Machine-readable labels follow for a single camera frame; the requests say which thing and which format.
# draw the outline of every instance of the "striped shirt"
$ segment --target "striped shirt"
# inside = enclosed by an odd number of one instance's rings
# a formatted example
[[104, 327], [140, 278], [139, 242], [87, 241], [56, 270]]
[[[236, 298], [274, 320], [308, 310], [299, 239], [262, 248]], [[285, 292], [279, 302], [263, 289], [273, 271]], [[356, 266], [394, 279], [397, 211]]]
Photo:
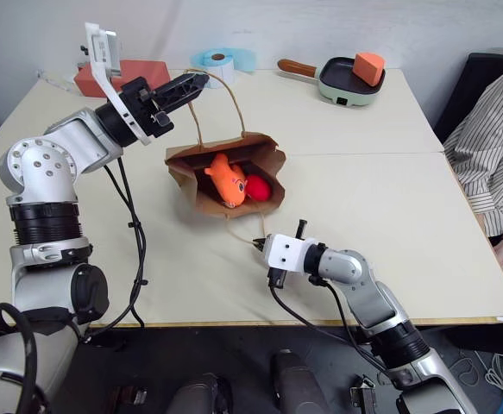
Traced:
[[444, 143], [445, 155], [487, 236], [503, 233], [503, 75]]

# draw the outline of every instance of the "white table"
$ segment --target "white table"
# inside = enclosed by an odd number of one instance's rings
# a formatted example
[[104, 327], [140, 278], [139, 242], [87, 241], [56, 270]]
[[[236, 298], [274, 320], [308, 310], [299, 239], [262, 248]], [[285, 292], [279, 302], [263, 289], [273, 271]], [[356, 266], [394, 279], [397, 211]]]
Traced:
[[[205, 91], [203, 99], [217, 92]], [[237, 96], [244, 101], [246, 94]], [[37, 84], [0, 128], [0, 155], [20, 138], [39, 135], [80, 107], [102, 102]], [[203, 102], [196, 107], [205, 124], [220, 110]], [[346, 109], [337, 109], [346, 114]], [[148, 237], [150, 284], [142, 288], [139, 313], [151, 325], [294, 323], [270, 298], [267, 269], [254, 249], [230, 236], [222, 220], [193, 213], [167, 173], [166, 147], [195, 137], [186, 112], [173, 113], [178, 132], [147, 147], [136, 143], [126, 148], [125, 165]], [[264, 124], [273, 128], [268, 112]], [[262, 125], [256, 129], [268, 133]], [[424, 154], [299, 155], [304, 136], [291, 128], [293, 140], [281, 145], [288, 154], [279, 174], [286, 199], [267, 217], [267, 231], [292, 234], [298, 219], [306, 218], [307, 235], [333, 248], [360, 251], [415, 322], [479, 323], [503, 316], [503, 272], [442, 154], [426, 149]], [[176, 135], [184, 129], [186, 141]], [[387, 128], [380, 123], [378, 130]], [[340, 144], [325, 142], [326, 152], [336, 152]], [[338, 171], [336, 177], [328, 175], [332, 171]], [[126, 227], [128, 212], [103, 171], [83, 176], [76, 188], [80, 221], [95, 247], [91, 263], [108, 278], [111, 305], [100, 321], [107, 322], [128, 301], [136, 269], [134, 235]], [[10, 300], [7, 247], [13, 243], [13, 223], [4, 202], [7, 195], [0, 182], [0, 301]], [[249, 239], [261, 235], [257, 216], [229, 225]], [[311, 320], [336, 319], [328, 293], [304, 278], [288, 277], [281, 295]], [[134, 319], [128, 316], [123, 322]]]
[[[433, 134], [405, 77], [388, 69], [379, 96], [368, 106], [344, 108], [322, 97], [317, 80], [280, 71], [237, 72], [233, 86], [246, 128], [271, 135], [287, 154], [434, 153]], [[224, 89], [207, 89], [194, 104], [205, 141], [241, 130]], [[171, 146], [193, 144], [196, 129], [187, 110], [173, 113]]]

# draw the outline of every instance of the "orange toy fish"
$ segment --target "orange toy fish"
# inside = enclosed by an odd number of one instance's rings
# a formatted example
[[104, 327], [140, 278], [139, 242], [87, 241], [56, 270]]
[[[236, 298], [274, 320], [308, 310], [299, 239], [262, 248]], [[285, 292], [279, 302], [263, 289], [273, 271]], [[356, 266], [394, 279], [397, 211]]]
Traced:
[[218, 153], [211, 166], [205, 168], [205, 174], [211, 176], [226, 207], [233, 209], [243, 203], [247, 184], [245, 175], [237, 164], [229, 165], [226, 154]]

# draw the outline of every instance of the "brown paper bag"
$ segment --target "brown paper bag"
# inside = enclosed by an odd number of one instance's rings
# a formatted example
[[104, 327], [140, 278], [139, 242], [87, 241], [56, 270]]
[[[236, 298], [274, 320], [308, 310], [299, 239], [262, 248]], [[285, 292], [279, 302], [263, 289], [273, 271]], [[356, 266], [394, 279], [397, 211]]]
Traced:
[[[259, 211], [268, 213], [280, 206], [286, 192], [276, 179], [276, 174], [286, 161], [286, 155], [277, 147], [276, 141], [268, 135], [243, 132], [240, 138], [234, 140], [207, 142], [203, 146], [168, 148], [165, 164], [179, 183], [180, 190], [197, 211], [229, 218]], [[217, 188], [204, 173], [217, 152], [225, 153], [230, 164], [239, 164], [246, 175], [257, 174], [263, 177], [272, 188], [271, 197], [263, 202], [246, 197], [243, 204], [234, 209], [223, 205]]]

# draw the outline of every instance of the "red ball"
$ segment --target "red ball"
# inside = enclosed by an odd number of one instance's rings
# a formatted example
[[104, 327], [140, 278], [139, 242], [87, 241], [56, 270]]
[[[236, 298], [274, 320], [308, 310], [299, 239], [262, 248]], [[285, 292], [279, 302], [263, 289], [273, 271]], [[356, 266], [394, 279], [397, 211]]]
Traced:
[[248, 183], [245, 185], [245, 192], [256, 201], [267, 201], [272, 195], [272, 189], [268, 182], [258, 175], [248, 175]]

